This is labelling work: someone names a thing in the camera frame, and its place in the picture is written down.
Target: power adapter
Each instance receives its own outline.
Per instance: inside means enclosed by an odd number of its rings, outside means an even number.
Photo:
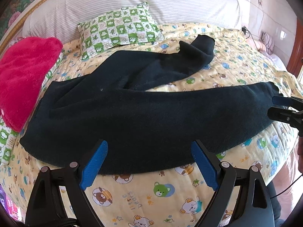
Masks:
[[[242,27],[242,31],[243,31],[244,35],[247,33],[248,30],[247,30],[246,26]]]

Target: wooden frame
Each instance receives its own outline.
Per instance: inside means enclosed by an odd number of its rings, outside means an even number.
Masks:
[[[300,70],[302,68],[301,62],[301,53],[303,48],[303,26],[299,20],[297,20],[297,31],[296,31],[296,38],[294,41],[294,47],[288,62],[286,69],[288,72],[298,77]]]

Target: white headboard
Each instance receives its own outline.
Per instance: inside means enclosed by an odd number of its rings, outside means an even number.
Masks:
[[[47,0],[26,19],[23,36],[56,37],[63,43],[78,39],[77,24],[112,9],[150,4],[158,24],[206,22],[225,28],[241,28],[237,0]]]

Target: pink towel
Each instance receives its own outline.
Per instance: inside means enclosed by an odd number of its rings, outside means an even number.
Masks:
[[[8,48],[0,59],[0,109],[13,130],[22,130],[62,48],[54,37],[28,37]]]

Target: blue gripper pad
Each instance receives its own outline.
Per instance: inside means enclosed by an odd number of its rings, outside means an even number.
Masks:
[[[80,188],[82,190],[86,190],[87,187],[90,187],[93,184],[98,171],[100,170],[105,157],[107,156],[108,150],[109,147],[107,145],[107,142],[103,140],[99,148],[96,150],[82,171],[82,180],[80,182]]]
[[[195,141],[191,143],[191,155],[197,163],[207,186],[212,187],[214,191],[217,191],[219,188],[217,171],[213,168],[212,164]]]
[[[294,102],[292,99],[283,96],[273,96],[272,103],[280,106],[290,107]]]

